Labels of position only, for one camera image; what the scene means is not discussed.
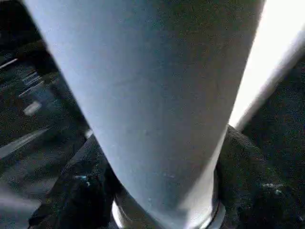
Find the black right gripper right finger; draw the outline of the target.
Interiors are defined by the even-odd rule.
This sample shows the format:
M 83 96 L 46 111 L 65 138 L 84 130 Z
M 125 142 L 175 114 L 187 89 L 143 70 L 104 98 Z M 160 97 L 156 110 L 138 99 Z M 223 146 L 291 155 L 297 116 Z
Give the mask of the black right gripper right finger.
M 229 126 L 217 162 L 223 229 L 303 229 L 305 211 L 249 138 Z

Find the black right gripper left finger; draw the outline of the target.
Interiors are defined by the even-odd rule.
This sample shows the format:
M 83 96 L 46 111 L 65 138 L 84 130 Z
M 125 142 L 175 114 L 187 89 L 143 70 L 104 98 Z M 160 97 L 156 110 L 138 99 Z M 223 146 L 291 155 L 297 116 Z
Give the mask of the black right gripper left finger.
M 66 164 L 30 217 L 30 228 L 108 229 L 119 188 L 100 145 L 91 136 Z

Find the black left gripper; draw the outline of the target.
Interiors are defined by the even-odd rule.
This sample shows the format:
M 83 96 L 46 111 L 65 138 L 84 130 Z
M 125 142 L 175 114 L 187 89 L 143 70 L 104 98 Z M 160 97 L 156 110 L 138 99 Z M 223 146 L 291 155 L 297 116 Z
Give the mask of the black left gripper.
M 0 142 L 40 130 L 85 135 L 88 125 L 43 41 L 0 53 Z

